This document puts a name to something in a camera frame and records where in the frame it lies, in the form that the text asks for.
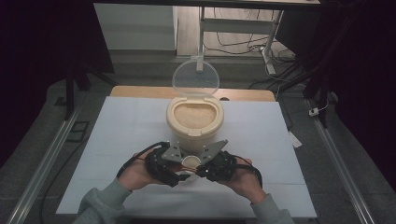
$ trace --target wall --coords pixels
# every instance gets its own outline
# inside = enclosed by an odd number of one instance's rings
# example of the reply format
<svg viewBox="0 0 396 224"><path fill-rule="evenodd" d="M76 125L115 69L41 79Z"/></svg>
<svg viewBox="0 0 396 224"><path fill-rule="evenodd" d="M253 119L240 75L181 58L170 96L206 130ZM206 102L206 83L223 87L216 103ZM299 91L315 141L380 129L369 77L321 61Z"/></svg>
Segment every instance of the wall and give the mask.
<svg viewBox="0 0 396 224"><path fill-rule="evenodd" d="M177 47L177 7L94 4L108 49Z"/></svg>

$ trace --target person's hand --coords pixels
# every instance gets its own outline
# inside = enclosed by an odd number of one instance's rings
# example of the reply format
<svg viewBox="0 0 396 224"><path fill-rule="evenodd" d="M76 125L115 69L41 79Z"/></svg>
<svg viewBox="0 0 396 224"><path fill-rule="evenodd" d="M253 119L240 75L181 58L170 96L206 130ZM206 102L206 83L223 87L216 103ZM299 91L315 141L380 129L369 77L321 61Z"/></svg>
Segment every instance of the person's hand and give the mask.
<svg viewBox="0 0 396 224"><path fill-rule="evenodd" d="M247 162L236 158L238 164L250 164L251 160L245 159ZM260 186L259 179L253 172L245 169L236 169L233 173L233 177L229 181L219 181L220 184L225 185L232 189L235 193L249 199L251 203L262 202L267 194Z"/></svg>
<svg viewBox="0 0 396 224"><path fill-rule="evenodd" d="M144 159L152 150L153 149L150 149L143 153L122 172L119 181L128 190L142 189L149 184L162 184L159 180L152 178L146 169Z"/></svg>

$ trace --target gray sleeve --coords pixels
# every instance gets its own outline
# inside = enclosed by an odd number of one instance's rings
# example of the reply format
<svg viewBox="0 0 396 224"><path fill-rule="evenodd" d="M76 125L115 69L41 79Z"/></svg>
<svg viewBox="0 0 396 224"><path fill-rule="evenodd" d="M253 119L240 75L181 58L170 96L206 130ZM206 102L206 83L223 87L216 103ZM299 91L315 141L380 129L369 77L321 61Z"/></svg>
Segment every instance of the gray sleeve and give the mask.
<svg viewBox="0 0 396 224"><path fill-rule="evenodd" d="M82 199L73 223L116 223L125 210L122 204L131 193L117 178L104 190L91 189Z"/></svg>
<svg viewBox="0 0 396 224"><path fill-rule="evenodd" d="M272 198L268 194L266 199L260 203L251 204L254 214L257 217L258 224L290 224L294 223L290 216L289 210L280 210Z"/></svg>

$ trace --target clear plastic lid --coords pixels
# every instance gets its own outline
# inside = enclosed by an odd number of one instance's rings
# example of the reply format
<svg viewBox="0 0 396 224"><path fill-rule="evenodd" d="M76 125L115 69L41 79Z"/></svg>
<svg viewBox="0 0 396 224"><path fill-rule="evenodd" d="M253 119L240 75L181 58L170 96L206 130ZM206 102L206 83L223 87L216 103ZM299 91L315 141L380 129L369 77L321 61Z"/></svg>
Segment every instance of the clear plastic lid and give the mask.
<svg viewBox="0 0 396 224"><path fill-rule="evenodd" d="M219 74L207 62L190 60L176 69L172 84L181 94L212 95L219 88Z"/></svg>

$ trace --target white paper sheet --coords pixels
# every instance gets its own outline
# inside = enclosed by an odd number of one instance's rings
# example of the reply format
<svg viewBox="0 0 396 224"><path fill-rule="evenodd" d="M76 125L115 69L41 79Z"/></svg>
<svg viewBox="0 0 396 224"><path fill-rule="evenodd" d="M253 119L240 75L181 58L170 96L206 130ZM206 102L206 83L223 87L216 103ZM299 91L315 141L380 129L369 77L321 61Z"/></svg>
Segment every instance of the white paper sheet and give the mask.
<svg viewBox="0 0 396 224"><path fill-rule="evenodd" d="M75 214L91 188L103 189L132 155L159 141L174 141L166 124L169 100L107 97L89 142L69 183L58 214ZM263 188L293 217L316 217L278 103L221 102L224 123L214 141L250 158L262 173ZM254 217L248 200L200 178L174 188L150 185L125 201L136 217Z"/></svg>

